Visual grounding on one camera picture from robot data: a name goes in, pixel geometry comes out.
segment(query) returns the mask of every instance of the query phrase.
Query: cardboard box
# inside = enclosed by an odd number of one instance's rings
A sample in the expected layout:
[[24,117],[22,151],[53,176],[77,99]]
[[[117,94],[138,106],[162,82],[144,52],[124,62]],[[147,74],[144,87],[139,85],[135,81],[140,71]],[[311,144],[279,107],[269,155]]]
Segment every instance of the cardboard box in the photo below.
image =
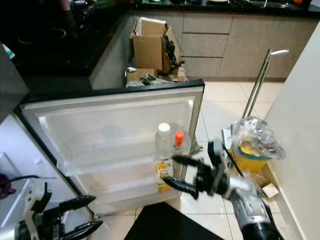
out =
[[155,71],[153,69],[145,69],[145,68],[137,68],[136,71],[127,72],[126,75],[126,82],[131,81],[139,81],[141,77],[145,76],[146,74],[150,74],[152,76],[155,75]]
[[165,36],[173,41],[174,55],[180,62],[181,52],[173,33],[172,27],[164,21],[139,18],[131,35],[131,58],[134,56],[136,67],[139,69],[154,69],[155,73],[167,74],[172,68],[169,59]]
[[169,75],[165,75],[165,76],[158,75],[157,77],[161,78],[163,80],[171,81],[171,82],[185,82],[186,81],[186,74],[185,74],[185,69],[183,66],[176,68]]

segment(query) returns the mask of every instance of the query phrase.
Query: black wire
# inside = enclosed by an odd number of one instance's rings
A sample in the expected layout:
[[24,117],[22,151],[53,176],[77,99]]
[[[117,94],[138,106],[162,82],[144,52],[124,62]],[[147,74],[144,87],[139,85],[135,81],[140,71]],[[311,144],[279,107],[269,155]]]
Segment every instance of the black wire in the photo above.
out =
[[230,158],[232,164],[234,165],[235,169],[238,171],[238,173],[240,174],[241,177],[244,176],[244,174],[242,173],[242,171],[240,170],[240,168],[238,167],[236,161],[234,160],[234,158],[231,156],[231,154],[228,152],[226,146],[224,144],[222,144],[223,149],[226,151],[226,154],[228,155],[228,157]]
[[7,181],[4,181],[4,182],[1,182],[0,183],[0,186],[5,186],[9,183],[12,183],[12,182],[15,182],[15,181],[18,181],[18,180],[21,180],[21,179],[39,179],[40,177],[37,176],[37,175],[26,175],[26,176],[18,176],[18,177],[15,177],[15,178],[12,178],[12,179],[9,179]]

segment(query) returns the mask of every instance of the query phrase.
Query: refrigerator door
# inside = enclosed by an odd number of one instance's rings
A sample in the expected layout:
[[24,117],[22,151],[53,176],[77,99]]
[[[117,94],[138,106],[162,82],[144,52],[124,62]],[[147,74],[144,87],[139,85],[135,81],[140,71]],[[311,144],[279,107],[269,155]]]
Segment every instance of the refrigerator door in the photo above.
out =
[[[193,139],[204,83],[177,86],[38,101],[20,109],[58,169],[83,194],[97,197],[94,212],[107,214],[179,195],[158,192],[155,135],[166,122]],[[174,165],[175,176],[184,178],[185,172]]]

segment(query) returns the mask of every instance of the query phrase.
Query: bottle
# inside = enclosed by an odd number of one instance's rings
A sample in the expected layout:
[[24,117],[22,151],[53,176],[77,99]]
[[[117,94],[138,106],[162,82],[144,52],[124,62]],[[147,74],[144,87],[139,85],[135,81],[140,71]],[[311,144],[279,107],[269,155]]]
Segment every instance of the bottle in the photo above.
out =
[[160,123],[155,134],[155,151],[159,160],[166,160],[173,155],[173,137],[170,125]]
[[168,123],[161,123],[155,134],[155,175],[157,190],[159,193],[171,191],[172,188],[167,185],[162,178],[173,177],[174,144],[171,127]]
[[183,143],[185,139],[185,132],[184,131],[177,131],[175,133],[175,154],[183,154]]

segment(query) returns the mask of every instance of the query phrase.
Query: drawer front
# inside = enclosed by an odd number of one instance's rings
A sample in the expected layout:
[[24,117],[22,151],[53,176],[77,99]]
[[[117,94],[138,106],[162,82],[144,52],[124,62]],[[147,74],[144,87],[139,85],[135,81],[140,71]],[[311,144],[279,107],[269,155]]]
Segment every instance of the drawer front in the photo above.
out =
[[228,34],[233,17],[231,14],[185,13],[183,32]]
[[185,75],[187,77],[216,77],[222,58],[183,57]]
[[186,57],[223,57],[226,34],[183,34],[182,55]]

